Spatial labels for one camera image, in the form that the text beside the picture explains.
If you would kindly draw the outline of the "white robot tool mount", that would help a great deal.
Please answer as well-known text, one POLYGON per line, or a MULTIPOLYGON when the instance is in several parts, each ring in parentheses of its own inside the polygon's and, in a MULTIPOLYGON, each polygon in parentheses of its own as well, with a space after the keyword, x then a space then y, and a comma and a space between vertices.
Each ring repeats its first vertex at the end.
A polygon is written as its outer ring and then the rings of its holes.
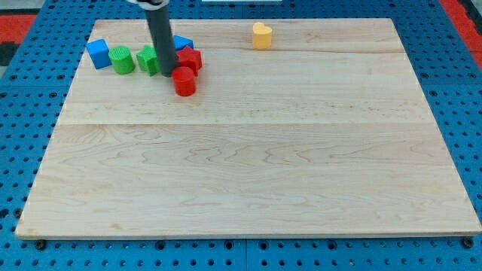
POLYGON ((129 3, 139 6, 165 6, 169 0, 127 0, 129 3))

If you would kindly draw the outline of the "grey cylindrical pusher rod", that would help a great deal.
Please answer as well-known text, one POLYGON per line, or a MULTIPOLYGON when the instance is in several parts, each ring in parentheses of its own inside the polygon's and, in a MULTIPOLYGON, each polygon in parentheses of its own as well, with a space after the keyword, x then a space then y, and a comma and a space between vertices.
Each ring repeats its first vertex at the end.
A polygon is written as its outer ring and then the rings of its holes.
POLYGON ((170 78, 172 72, 178 67, 178 57, 175 52, 168 7, 166 3, 148 3, 145 13, 161 74, 170 78))

